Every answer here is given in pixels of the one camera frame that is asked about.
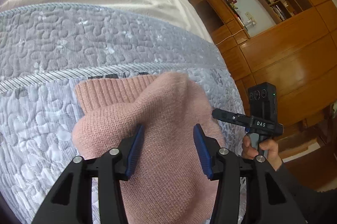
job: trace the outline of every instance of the black sleeve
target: black sleeve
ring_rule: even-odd
[[[284,164],[277,170],[309,224],[334,223],[337,218],[337,189],[316,192],[302,186]]]

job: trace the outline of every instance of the human hand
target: human hand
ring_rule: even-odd
[[[278,155],[278,144],[272,139],[267,139],[259,144],[262,150],[268,150],[267,160],[270,165],[277,171],[282,165],[282,159]],[[258,155],[258,151],[250,145],[250,137],[245,135],[242,140],[242,157],[253,159]]]

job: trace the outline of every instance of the das logo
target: das logo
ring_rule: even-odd
[[[258,121],[258,122],[257,122],[257,125],[258,125],[258,126],[265,127],[265,126],[266,126],[266,123],[265,123],[265,122]]]

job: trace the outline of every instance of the metal screw head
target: metal screw head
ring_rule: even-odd
[[[256,160],[258,161],[258,162],[265,162],[265,160],[266,160],[266,158],[264,157],[264,156],[257,156],[256,157]]]
[[[109,154],[112,156],[118,155],[119,150],[117,148],[113,148],[109,151]]]
[[[80,163],[82,161],[82,157],[80,157],[80,156],[74,157],[74,159],[72,161],[74,163]]]
[[[228,149],[226,148],[220,148],[219,149],[219,153],[222,154],[222,155],[226,155],[228,154],[230,151],[228,151]]]

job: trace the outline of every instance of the pink knit sweater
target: pink knit sweater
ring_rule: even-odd
[[[200,123],[220,145],[223,140],[197,83],[185,74],[168,72],[87,80],[75,90],[85,116],[72,139],[84,158],[101,156],[130,136],[137,124],[145,126],[135,174],[121,181],[130,224],[201,224],[211,216],[217,181],[203,174],[193,126]]]

